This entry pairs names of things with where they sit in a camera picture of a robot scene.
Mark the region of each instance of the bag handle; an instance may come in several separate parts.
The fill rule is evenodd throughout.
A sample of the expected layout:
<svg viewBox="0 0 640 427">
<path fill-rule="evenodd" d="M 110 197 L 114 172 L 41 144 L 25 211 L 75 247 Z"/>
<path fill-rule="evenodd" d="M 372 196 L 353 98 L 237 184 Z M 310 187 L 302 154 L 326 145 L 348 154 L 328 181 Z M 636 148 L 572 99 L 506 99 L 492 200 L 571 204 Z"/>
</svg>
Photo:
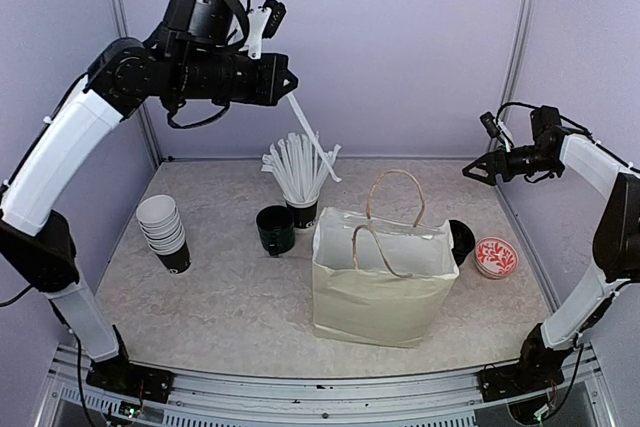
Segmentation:
<svg viewBox="0 0 640 427">
<path fill-rule="evenodd" d="M 380 184 L 382 179 L 384 179 L 389 174 L 404 174 L 407 177 L 409 177 L 418 188 L 418 194 L 420 195 L 420 202 L 422 204 L 422 208 L 420 209 L 420 212 L 418 212 L 418 216 L 416 217 L 416 220 L 413 222 L 413 226 L 417 227 L 420 221 L 422 220 L 422 216 L 424 215 L 424 211 L 425 211 L 424 192 L 422 191 L 422 187 L 420 187 L 420 182 L 418 182 L 418 179 L 416 179 L 413 175 L 411 175 L 406 170 L 395 170 L 395 169 L 387 170 L 386 172 L 383 172 L 382 174 L 380 174 L 380 177 L 376 179 L 376 181 L 371 186 L 369 197 L 367 197 L 367 210 L 366 210 L 367 219 L 371 220 L 371 201 L 373 200 L 373 193 L 378 188 L 378 184 Z"/>
<path fill-rule="evenodd" d="M 358 249 L 356 248 L 356 241 L 358 239 L 358 232 L 361 229 L 368 230 L 369 232 L 371 232 L 371 235 L 373 235 L 373 239 L 376 241 L 376 245 L 378 246 L 378 250 L 380 251 L 380 256 L 382 257 L 382 261 L 384 262 L 384 265 L 389 272 L 391 272 L 393 275 L 401 279 L 407 279 L 413 276 L 411 272 L 407 274 L 398 274 L 395 270 L 391 268 L 391 265 L 389 265 L 389 261 L 387 260 L 387 257 L 384 255 L 384 252 L 382 252 L 382 246 L 380 245 L 380 239 L 378 238 L 378 234 L 376 234 L 376 231 L 373 230 L 373 228 L 369 225 L 359 225 L 358 227 L 356 227 L 356 230 L 353 231 L 353 267 L 355 270 L 359 270 Z"/>
</svg>

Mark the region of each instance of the straw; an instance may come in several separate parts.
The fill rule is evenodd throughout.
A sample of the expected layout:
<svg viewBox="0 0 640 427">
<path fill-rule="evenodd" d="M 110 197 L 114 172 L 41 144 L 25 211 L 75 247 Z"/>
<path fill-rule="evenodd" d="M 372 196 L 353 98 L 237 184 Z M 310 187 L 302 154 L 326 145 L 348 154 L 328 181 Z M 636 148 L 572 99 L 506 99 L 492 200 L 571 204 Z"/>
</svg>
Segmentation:
<svg viewBox="0 0 640 427">
<path fill-rule="evenodd" d="M 289 103 L 291 104 L 291 108 L 293 109 L 293 113 L 296 114 L 296 117 L 298 118 L 298 121 L 300 122 L 300 125 L 302 126 L 304 131 L 307 133 L 307 135 L 311 139 L 311 142 L 313 143 L 314 147 L 318 151 L 318 155 L 322 159 L 322 162 L 329 169 L 329 172 L 331 173 L 331 177 L 336 182 L 341 182 L 342 179 L 340 177 L 338 177 L 336 175 L 336 173 L 333 171 L 333 168 L 329 164 L 329 158 L 327 157 L 327 154 L 325 154 L 325 152 L 322 150 L 322 146 L 318 142 L 318 139 L 316 139 L 315 136 L 313 135 L 313 130 L 311 129 L 311 126 L 309 125 L 309 121 L 307 121 L 307 118 L 304 116 L 304 113 L 302 112 L 302 109 L 300 108 L 300 104 L 298 104 L 298 101 L 296 100 L 295 96 L 293 95 L 293 92 L 289 92 L 287 94 L 287 99 L 289 100 Z"/>
<path fill-rule="evenodd" d="M 318 198 L 320 189 L 332 170 L 340 145 L 333 151 L 318 151 L 319 134 L 315 134 L 314 143 L 308 136 L 290 133 L 287 140 L 277 142 L 279 149 L 271 144 L 270 154 L 262 156 L 262 171 L 273 174 L 282 189 L 285 199 L 291 203 L 307 203 Z M 318 157 L 326 162 L 318 162 Z"/>
</svg>

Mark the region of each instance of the purple wall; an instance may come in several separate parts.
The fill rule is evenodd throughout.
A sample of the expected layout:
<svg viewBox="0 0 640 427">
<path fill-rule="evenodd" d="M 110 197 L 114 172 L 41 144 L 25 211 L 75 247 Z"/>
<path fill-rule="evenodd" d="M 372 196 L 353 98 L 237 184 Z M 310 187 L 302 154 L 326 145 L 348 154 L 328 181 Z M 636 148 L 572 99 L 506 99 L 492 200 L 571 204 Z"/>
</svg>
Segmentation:
<svg viewBox="0 0 640 427">
<path fill-rule="evenodd" d="M 115 29 L 107 0 L 2 0 L 0 26 L 0 176 L 6 178 L 42 118 L 114 38 Z M 138 126 L 130 121 L 93 153 L 58 202 L 91 286 L 152 173 Z M 0 300 L 24 286 L 0 258 Z M 55 348 L 67 335 L 44 297 L 34 292 L 0 310 L 0 332 L 0 425 L 33 425 L 29 415 Z"/>
<path fill-rule="evenodd" d="M 131 35 L 146 37 L 168 0 L 125 0 Z M 259 5 L 263 0 L 253 0 Z M 326 145 L 345 155 L 474 156 L 477 117 L 500 100 L 520 0 L 281 0 L 288 9 L 267 51 L 290 55 L 297 97 Z M 163 153 L 257 156 L 299 130 L 286 101 L 237 105 L 192 131 L 166 126 L 150 102 Z M 211 115 L 189 104 L 186 120 Z"/>
<path fill-rule="evenodd" d="M 614 152 L 640 163 L 639 74 L 640 0 L 536 0 L 516 100 L 561 107 Z M 518 133 L 528 129 L 523 115 L 510 125 Z M 504 192 L 564 299 L 587 265 L 604 202 L 569 173 L 536 186 L 514 181 Z M 594 331 L 624 427 L 637 425 L 640 415 L 638 313 L 640 289 L 631 286 Z"/>
</svg>

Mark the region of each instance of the white backdrop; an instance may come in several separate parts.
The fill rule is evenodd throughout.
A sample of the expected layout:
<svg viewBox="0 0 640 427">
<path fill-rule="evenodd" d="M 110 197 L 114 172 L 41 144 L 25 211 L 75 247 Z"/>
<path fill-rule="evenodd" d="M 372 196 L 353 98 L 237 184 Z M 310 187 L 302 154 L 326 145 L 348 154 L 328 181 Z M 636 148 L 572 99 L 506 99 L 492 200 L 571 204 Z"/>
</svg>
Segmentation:
<svg viewBox="0 0 640 427">
<path fill-rule="evenodd" d="M 146 38 L 168 0 L 124 0 L 130 35 Z M 263 0 L 253 0 L 260 5 Z M 290 56 L 298 100 L 326 145 L 345 155 L 475 156 L 486 138 L 478 116 L 500 100 L 520 0 L 280 0 L 287 15 L 266 51 Z M 149 102 L 163 154 L 257 156 L 299 130 L 277 109 L 232 106 L 192 131 L 166 125 Z M 178 116 L 211 115 L 208 102 Z"/>
</svg>

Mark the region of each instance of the black cup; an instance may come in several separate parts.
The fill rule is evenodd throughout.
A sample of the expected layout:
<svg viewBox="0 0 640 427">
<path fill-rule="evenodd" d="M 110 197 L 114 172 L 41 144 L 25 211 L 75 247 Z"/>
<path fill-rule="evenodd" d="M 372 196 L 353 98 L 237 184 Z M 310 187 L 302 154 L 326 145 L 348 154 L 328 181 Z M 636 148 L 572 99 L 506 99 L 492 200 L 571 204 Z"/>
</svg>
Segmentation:
<svg viewBox="0 0 640 427">
<path fill-rule="evenodd" d="M 184 241 L 184 244 L 182 244 L 182 247 L 173 254 L 156 255 L 170 274 L 181 274 L 191 265 L 191 254 L 189 253 L 189 247 L 187 246 L 186 240 Z"/>
<path fill-rule="evenodd" d="M 296 234 L 293 230 L 293 214 L 283 205 L 262 209 L 256 217 L 260 242 L 269 255 L 284 254 L 293 248 Z"/>
<path fill-rule="evenodd" d="M 453 252 L 456 264 L 460 266 L 469 255 L 469 252 L 475 248 L 476 238 L 467 224 L 459 220 L 450 220 L 449 225 L 453 236 L 453 249 L 451 249 L 451 252 Z"/>
<path fill-rule="evenodd" d="M 287 208 L 293 214 L 293 226 L 296 229 L 308 229 L 316 225 L 318 215 L 318 201 L 308 207 L 297 207 L 287 202 Z"/>
</svg>

